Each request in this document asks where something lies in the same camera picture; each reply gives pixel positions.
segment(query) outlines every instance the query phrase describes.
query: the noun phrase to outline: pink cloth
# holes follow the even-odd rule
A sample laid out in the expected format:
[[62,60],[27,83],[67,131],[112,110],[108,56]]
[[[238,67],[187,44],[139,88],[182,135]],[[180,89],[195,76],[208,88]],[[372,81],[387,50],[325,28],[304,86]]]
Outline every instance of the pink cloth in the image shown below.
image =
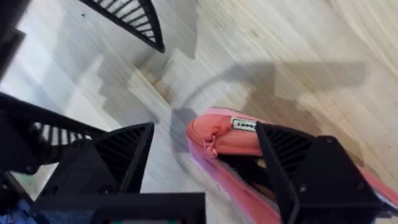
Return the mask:
[[[187,141],[190,152],[254,222],[280,223],[279,214],[216,158],[218,153],[262,156],[257,134],[231,129],[231,117],[261,121],[237,111],[209,108],[204,115],[188,124]],[[398,194],[363,168],[358,169],[372,187],[398,205]]]

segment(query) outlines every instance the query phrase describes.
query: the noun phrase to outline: dark slot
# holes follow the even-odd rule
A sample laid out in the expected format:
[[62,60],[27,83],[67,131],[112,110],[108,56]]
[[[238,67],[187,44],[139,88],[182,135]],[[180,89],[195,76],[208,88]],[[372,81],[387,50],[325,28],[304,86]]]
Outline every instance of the dark slot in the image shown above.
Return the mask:
[[47,138],[47,142],[49,143],[49,145],[52,145],[52,138],[53,138],[53,132],[54,132],[54,128],[53,126],[49,127],[49,137]]
[[121,6],[119,6],[114,12],[113,14],[117,14],[119,13],[122,9],[124,9],[126,6],[128,6],[128,4],[132,3],[134,0],[129,0],[127,2],[125,2],[124,4],[122,4]]
[[98,147],[101,147],[110,153],[119,155],[121,157],[121,159],[129,159],[129,157],[131,157],[130,153],[127,153],[126,151],[116,150],[115,147],[110,146],[108,142],[101,142],[100,144],[98,144]]
[[117,0],[112,0],[106,7],[105,9],[109,9],[110,7],[113,6],[113,4],[116,2]]
[[133,19],[127,21],[127,23],[128,23],[128,24],[132,24],[133,22],[136,22],[136,21],[138,21],[138,20],[140,20],[140,19],[142,19],[142,18],[144,18],[144,17],[146,17],[146,16],[147,16],[147,15],[142,14],[142,15],[140,15],[140,16],[138,16],[138,17],[135,17],[135,18],[133,18]]
[[152,29],[151,29],[151,28],[148,28],[148,29],[137,30],[137,31],[142,32],[142,33],[145,33],[145,32],[148,32],[148,31],[152,31]]
[[305,150],[305,149],[309,149],[311,146],[311,143],[308,141],[304,141],[302,143],[300,143],[299,145],[295,146],[295,147],[291,147],[290,149],[286,149],[283,152],[278,152],[278,157],[284,157],[288,154],[290,154],[291,152],[294,152],[296,150]]
[[145,26],[145,25],[147,25],[147,24],[149,24],[149,21],[146,21],[146,22],[143,22],[143,23],[140,23],[140,24],[138,24],[138,25],[136,25],[136,26],[134,26],[134,28],[138,28],[138,27],[142,27],[142,26]]
[[274,144],[275,149],[279,152],[284,149],[289,149],[291,147],[294,147],[294,144],[297,142],[303,141],[303,138],[300,137],[292,137],[291,139],[284,141],[284,142],[278,142],[277,144]]
[[142,6],[137,6],[136,8],[132,9],[131,11],[129,11],[128,13],[126,13],[125,15],[121,16],[120,19],[125,19],[127,17],[129,17],[131,14],[135,13],[136,11],[138,11],[140,8],[142,8]]

